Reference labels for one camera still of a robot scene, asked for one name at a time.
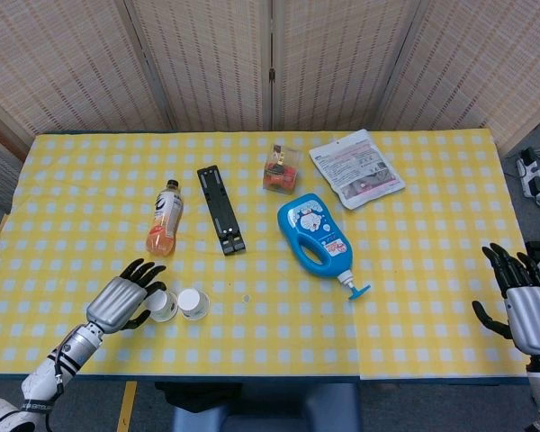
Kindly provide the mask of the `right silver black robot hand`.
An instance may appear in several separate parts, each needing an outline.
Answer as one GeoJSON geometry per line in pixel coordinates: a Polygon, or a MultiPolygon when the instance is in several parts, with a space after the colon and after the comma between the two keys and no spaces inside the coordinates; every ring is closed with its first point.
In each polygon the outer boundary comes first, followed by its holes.
{"type": "Polygon", "coordinates": [[[496,321],[479,301],[473,301],[476,317],[486,329],[511,340],[523,354],[540,356],[540,260],[522,252],[512,256],[496,243],[481,251],[490,261],[507,321],[496,321]]]}

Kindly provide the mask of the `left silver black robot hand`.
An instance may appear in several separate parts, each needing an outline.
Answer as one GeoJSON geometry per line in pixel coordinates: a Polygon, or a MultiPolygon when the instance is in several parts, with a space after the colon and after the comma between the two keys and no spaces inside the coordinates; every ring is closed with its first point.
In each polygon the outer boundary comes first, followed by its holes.
{"type": "Polygon", "coordinates": [[[86,319],[104,334],[136,329],[151,315],[145,309],[138,316],[135,312],[151,295],[165,292],[165,283],[156,277],[167,268],[146,262],[143,258],[132,261],[118,276],[115,276],[86,308],[86,319]]]}

